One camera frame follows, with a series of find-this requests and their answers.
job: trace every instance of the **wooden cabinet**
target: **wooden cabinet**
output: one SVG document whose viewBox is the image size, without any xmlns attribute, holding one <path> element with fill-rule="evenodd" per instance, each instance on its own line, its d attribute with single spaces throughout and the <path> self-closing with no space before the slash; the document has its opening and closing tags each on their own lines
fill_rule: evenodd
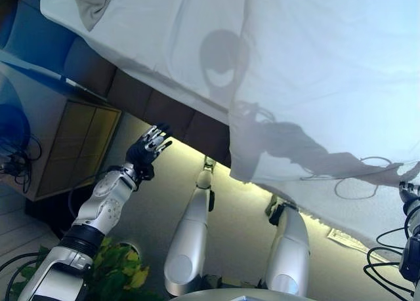
<svg viewBox="0 0 420 301">
<path fill-rule="evenodd" d="M 69 191 L 82 179 L 95 175 L 121 112 L 63 82 L 30 77 L 4 64 L 0 64 L 0 74 L 13 85 L 14 99 L 18 99 L 43 149 L 41 158 L 32 164 L 31 186 L 24 195 L 37 201 Z M 34 143 L 30 151 L 37 155 Z M 13 177 L 2 181 L 22 193 Z"/>
<path fill-rule="evenodd" d="M 95 178 L 119 117 L 119 111 L 68 101 L 39 188 L 32 200 L 54 195 Z"/>
</svg>

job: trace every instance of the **sofa cushion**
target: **sofa cushion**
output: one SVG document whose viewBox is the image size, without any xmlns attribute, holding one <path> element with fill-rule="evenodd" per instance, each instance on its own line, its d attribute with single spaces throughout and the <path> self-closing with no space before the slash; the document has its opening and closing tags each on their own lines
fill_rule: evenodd
<svg viewBox="0 0 420 301">
<path fill-rule="evenodd" d="M 16 13 L 17 0 L 0 0 L 0 49 L 9 39 Z"/>
<path fill-rule="evenodd" d="M 153 88 L 117 70 L 108 93 L 108 101 L 116 108 L 143 119 Z"/>
<path fill-rule="evenodd" d="M 196 111 L 186 131 L 184 143 L 225 164 L 229 155 L 229 127 Z"/>
<path fill-rule="evenodd" d="M 150 96 L 143 120 L 149 124 L 169 124 L 173 136 L 183 141 L 194 112 L 189 106 L 154 90 Z"/>
<path fill-rule="evenodd" d="M 5 51 L 21 60 L 61 74 L 75 34 L 46 19 L 40 0 L 19 0 Z"/>
<path fill-rule="evenodd" d="M 63 76 L 106 97 L 116 69 L 112 63 L 91 49 L 82 38 L 76 37 L 68 51 Z"/>
</svg>

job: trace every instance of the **green plant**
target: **green plant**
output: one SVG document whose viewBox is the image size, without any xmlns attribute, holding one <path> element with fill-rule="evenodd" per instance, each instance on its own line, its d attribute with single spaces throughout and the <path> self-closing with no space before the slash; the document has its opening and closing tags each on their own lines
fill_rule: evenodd
<svg viewBox="0 0 420 301">
<path fill-rule="evenodd" d="M 41 247 L 39 252 L 48 251 Z M 21 271 L 22 282 L 14 283 L 10 296 L 17 298 L 29 279 L 44 259 L 40 258 L 34 267 L 28 266 Z M 142 267 L 140 256 L 130 245 L 112 243 L 106 237 L 96 255 L 92 270 L 85 280 L 89 287 L 86 301 L 160 301 L 160 296 L 141 289 L 149 273 L 149 267 Z"/>
</svg>

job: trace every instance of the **white sheet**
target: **white sheet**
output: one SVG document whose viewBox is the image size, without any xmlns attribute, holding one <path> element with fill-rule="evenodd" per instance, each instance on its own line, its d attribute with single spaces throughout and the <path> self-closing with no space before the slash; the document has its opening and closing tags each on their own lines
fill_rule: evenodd
<svg viewBox="0 0 420 301">
<path fill-rule="evenodd" d="M 245 15 L 231 175 L 359 238 L 401 226 L 396 187 L 420 178 L 419 0 L 248 0 Z"/>
<path fill-rule="evenodd" d="M 111 0 L 87 31 L 75 0 L 41 12 L 158 91 L 227 123 L 244 0 Z"/>
<path fill-rule="evenodd" d="M 74 0 L 41 11 L 162 93 L 224 123 L 230 108 L 233 177 L 361 239 L 400 226 L 395 186 L 420 170 L 417 0 L 244 1 L 112 0 L 90 33 Z"/>
</svg>

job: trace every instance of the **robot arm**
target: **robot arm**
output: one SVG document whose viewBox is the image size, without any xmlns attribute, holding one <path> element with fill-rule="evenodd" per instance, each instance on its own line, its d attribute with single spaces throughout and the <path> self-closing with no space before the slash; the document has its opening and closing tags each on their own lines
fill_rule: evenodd
<svg viewBox="0 0 420 301">
<path fill-rule="evenodd" d="M 211 191 L 214 161 L 206 160 L 175 230 L 164 265 L 165 288 L 173 296 L 196 291 L 203 275 L 207 217 L 214 205 Z"/>
<path fill-rule="evenodd" d="M 278 205 L 270 222 L 278 227 L 262 285 L 272 291 L 306 296 L 309 243 L 305 222 L 288 204 Z"/>
<path fill-rule="evenodd" d="M 54 247 L 25 286 L 19 301 L 79 301 L 87 292 L 83 276 L 121 210 L 143 180 L 154 177 L 152 162 L 172 142 L 168 128 L 151 127 L 127 151 L 126 163 L 112 167 L 81 206 L 70 230 Z"/>
</svg>

